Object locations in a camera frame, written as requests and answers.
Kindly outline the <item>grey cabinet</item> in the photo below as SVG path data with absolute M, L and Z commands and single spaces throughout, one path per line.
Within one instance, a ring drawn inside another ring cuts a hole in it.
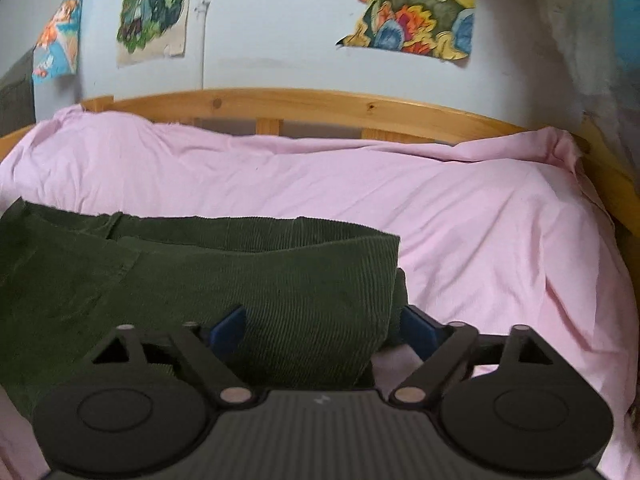
M 28 50 L 1 78 L 0 136 L 35 121 L 32 50 Z

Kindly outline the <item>wooden bed frame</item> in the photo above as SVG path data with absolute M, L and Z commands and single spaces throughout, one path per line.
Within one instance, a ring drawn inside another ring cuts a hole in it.
M 481 162 L 639 229 L 628 174 L 596 139 L 527 129 L 462 110 L 347 92 L 186 91 L 63 108 L 1 141 L 1 203 L 143 218 L 309 217 L 395 234 L 405 223 L 366 200 L 399 203 L 429 171 Z

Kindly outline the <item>pink bed sheet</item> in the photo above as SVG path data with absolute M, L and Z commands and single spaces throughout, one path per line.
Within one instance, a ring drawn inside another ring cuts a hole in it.
M 18 198 L 80 214 L 314 217 L 395 234 L 412 303 L 488 333 L 532 326 L 613 412 L 602 474 L 638 477 L 634 289 L 564 131 L 456 146 L 296 140 L 73 106 L 2 160 L 2 204 Z

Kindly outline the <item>dark green corduroy shirt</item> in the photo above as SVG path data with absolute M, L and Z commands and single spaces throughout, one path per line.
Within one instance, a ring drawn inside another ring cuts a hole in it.
M 399 240 L 296 218 L 85 216 L 17 200 L 1 218 L 1 383 L 29 416 L 114 327 L 247 314 L 232 365 L 267 387 L 346 389 L 397 344 Z

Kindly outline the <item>colourful floral dragon poster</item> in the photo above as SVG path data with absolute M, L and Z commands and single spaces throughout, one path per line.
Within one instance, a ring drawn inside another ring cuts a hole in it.
M 475 0 L 359 0 L 366 6 L 339 47 L 459 62 L 472 52 Z

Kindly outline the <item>orange blue anime poster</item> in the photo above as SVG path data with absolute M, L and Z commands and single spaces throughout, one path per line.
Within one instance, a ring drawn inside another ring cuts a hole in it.
M 32 82 L 77 73 L 84 0 L 62 0 L 38 37 L 32 58 Z

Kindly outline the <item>anime girl green poster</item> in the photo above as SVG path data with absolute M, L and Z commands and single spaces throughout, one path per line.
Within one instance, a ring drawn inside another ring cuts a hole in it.
M 122 0 L 116 65 L 181 58 L 188 15 L 189 0 Z

